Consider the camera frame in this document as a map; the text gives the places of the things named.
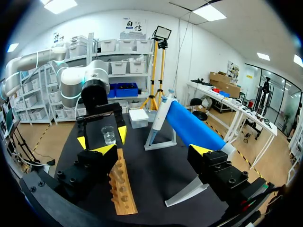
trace cardboard box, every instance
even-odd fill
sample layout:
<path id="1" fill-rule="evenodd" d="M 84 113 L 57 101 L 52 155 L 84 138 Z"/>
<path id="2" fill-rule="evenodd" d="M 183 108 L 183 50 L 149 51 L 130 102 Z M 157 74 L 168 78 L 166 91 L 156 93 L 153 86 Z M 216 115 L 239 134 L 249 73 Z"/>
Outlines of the cardboard box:
<path id="1" fill-rule="evenodd" d="M 226 76 L 223 76 L 223 75 L 221 75 L 219 73 L 215 73 L 215 72 L 210 72 L 209 77 L 210 77 L 210 80 L 213 80 L 213 81 L 220 81 L 220 82 L 224 82 L 224 83 L 231 82 L 230 77 L 226 77 Z"/>
<path id="2" fill-rule="evenodd" d="M 239 94 L 241 90 L 240 87 L 237 87 L 236 85 L 231 83 L 224 83 L 221 81 L 214 81 L 214 80 L 211 80 L 210 83 L 215 87 L 217 87 L 218 89 L 229 93 L 231 95 L 230 98 L 239 98 Z"/>

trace chair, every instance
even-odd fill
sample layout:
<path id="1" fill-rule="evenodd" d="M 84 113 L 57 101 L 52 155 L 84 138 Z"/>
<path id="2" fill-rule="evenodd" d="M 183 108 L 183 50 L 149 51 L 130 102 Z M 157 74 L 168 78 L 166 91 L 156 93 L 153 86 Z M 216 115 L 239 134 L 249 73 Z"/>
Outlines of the chair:
<path id="1" fill-rule="evenodd" d="M 195 105 L 201 105 L 202 104 L 202 100 L 199 98 L 193 98 L 192 100 L 190 100 L 190 106 L 193 107 Z M 196 116 L 199 120 L 201 121 L 206 121 L 208 116 L 206 115 L 206 113 L 203 113 L 202 111 L 193 111 L 192 109 L 192 113 L 194 116 Z"/>

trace black work surface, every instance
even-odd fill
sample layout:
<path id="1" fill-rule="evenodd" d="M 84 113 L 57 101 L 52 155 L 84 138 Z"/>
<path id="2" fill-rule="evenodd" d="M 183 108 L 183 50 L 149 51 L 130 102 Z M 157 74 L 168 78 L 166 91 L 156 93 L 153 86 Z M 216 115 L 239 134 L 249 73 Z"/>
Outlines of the black work surface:
<path id="1" fill-rule="evenodd" d="M 126 142 L 122 146 L 116 129 L 114 116 L 106 117 L 87 125 L 90 149 L 105 145 L 101 128 L 112 125 L 119 148 L 123 148 L 124 158 L 138 214 L 118 216 L 113 202 L 110 201 L 108 182 L 97 184 L 86 200 L 77 205 L 100 218 L 107 218 L 128 223 L 163 225 L 182 224 L 188 227 L 203 227 L 218 221 L 227 209 L 209 187 L 195 197 L 172 207 L 166 207 L 164 201 L 171 198 L 187 186 L 196 173 L 187 161 L 187 147 L 177 136 L 177 146 L 145 151 L 151 123 L 146 128 L 133 129 L 129 115 L 124 114 L 127 125 Z M 164 123 L 155 143 L 165 142 L 170 138 L 171 127 Z M 82 150 L 77 140 L 77 124 L 74 125 L 62 154 L 56 172 L 64 170 L 77 160 L 77 153 Z"/>

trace cable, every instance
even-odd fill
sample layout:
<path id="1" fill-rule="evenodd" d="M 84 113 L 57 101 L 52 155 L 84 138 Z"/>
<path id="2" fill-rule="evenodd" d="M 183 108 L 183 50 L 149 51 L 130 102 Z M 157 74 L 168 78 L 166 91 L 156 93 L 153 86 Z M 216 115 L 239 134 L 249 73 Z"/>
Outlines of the cable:
<path id="1" fill-rule="evenodd" d="M 178 78 L 178 67 L 179 67 L 180 52 L 181 52 L 181 49 L 182 49 L 182 46 L 183 46 L 183 43 L 184 43 L 184 40 L 185 40 L 185 36 L 186 36 L 186 33 L 187 33 L 187 29 L 188 29 L 188 25 L 189 25 L 189 20 L 190 20 L 190 15 L 191 15 L 191 12 L 189 13 L 189 17 L 188 17 L 188 21 L 187 21 L 187 26 L 186 26 L 186 30 L 185 30 L 184 37 L 183 37 L 181 45 L 180 45 L 180 41 L 181 41 L 181 39 L 180 39 L 181 38 L 180 37 L 180 22 L 181 22 L 181 20 L 179 19 L 179 52 L 178 52 L 178 59 L 177 59 L 176 75 L 175 75 L 174 83 L 173 83 L 173 86 L 172 86 L 173 89 L 174 89 L 174 86 L 176 84 L 176 88 L 175 88 L 176 97 L 177 97 L 177 78 Z"/>

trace bolt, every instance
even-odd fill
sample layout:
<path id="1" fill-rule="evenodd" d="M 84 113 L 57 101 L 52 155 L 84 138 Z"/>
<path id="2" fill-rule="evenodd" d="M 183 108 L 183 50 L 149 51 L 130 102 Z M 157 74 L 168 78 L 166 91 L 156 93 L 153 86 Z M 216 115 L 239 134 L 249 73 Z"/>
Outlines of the bolt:
<path id="1" fill-rule="evenodd" d="M 43 181 L 40 181 L 39 183 L 38 183 L 38 186 L 39 187 L 43 187 L 45 185 L 45 183 L 43 182 Z"/>
<path id="2" fill-rule="evenodd" d="M 31 191 L 32 193 L 34 193 L 36 190 L 37 190 L 37 189 L 36 189 L 36 187 L 34 187 L 34 186 L 30 188 L 30 191 Z"/>

